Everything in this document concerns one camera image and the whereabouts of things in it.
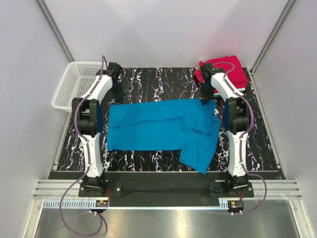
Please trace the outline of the blue t shirt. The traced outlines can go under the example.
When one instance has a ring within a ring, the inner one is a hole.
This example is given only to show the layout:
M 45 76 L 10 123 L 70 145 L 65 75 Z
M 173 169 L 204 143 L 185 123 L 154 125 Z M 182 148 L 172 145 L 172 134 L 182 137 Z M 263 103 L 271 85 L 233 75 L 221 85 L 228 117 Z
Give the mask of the blue t shirt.
M 206 174 L 220 131 L 216 102 L 178 99 L 112 105 L 108 115 L 109 151 L 180 150 L 179 161 Z

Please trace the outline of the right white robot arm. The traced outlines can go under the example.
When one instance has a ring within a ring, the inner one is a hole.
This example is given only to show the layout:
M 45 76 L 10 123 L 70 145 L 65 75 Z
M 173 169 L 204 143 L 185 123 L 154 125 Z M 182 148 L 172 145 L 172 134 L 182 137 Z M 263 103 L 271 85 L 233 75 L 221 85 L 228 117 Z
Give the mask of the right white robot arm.
M 213 100 L 215 90 L 220 94 L 225 102 L 222 124 L 229 138 L 230 158 L 225 182 L 211 191 L 238 197 L 248 189 L 245 162 L 246 140 L 254 124 L 252 100 L 233 85 L 223 68 L 215 68 L 212 63 L 206 62 L 200 70 L 204 80 L 200 88 L 201 104 L 204 106 Z

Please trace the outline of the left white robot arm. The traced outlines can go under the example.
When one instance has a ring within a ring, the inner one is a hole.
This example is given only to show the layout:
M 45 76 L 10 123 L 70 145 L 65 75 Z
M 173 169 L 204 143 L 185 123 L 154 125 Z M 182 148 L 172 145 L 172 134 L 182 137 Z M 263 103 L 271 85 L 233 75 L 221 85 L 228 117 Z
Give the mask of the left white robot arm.
M 72 119 L 83 145 L 85 159 L 85 172 L 79 178 L 80 196 L 103 196 L 108 192 L 100 154 L 100 135 L 104 127 L 101 102 L 110 92 L 114 101 L 122 104 L 125 93 L 119 81 L 122 67 L 116 62 L 110 62 L 106 67 L 104 65 L 103 62 L 88 91 L 71 102 Z

